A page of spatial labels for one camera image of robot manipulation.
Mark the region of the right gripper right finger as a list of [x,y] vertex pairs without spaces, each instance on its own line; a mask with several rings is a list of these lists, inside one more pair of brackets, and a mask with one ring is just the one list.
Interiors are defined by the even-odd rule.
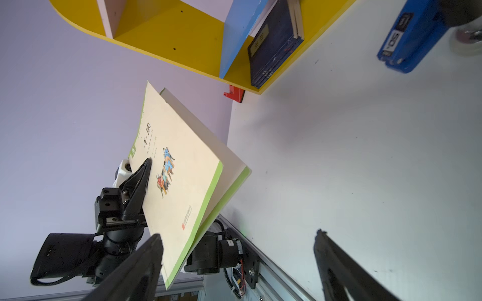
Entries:
[[317,231],[314,254],[325,300],[398,300],[323,230]]

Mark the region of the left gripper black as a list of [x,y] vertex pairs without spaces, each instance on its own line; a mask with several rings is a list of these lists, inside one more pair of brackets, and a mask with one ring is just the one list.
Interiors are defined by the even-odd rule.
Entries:
[[152,159],[147,158],[119,188],[101,190],[94,203],[97,231],[147,227],[142,207],[151,167]]

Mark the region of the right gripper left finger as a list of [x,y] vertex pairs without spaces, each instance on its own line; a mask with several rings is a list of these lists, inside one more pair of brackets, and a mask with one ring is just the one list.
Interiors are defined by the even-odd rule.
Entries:
[[151,236],[84,300],[154,300],[163,251],[161,236]]

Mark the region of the beige book green edge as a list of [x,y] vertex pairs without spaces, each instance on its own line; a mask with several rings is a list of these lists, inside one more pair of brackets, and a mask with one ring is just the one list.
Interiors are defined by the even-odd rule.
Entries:
[[162,239],[170,287],[251,169],[170,91],[151,84],[128,158],[133,170],[151,160],[143,211],[150,234]]

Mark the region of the dark purple book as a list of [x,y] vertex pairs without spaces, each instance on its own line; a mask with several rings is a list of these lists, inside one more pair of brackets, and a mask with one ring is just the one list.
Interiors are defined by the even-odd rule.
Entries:
[[251,85],[260,89],[304,41],[300,1],[277,1],[248,47]]

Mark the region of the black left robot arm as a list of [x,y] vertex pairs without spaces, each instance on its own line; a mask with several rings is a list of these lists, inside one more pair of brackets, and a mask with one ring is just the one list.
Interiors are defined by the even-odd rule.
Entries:
[[119,166],[115,187],[102,188],[95,200],[94,234],[49,234],[33,265],[31,285],[48,287],[74,277],[98,285],[133,254],[147,227],[143,203],[151,167],[150,158],[136,171],[129,163]]

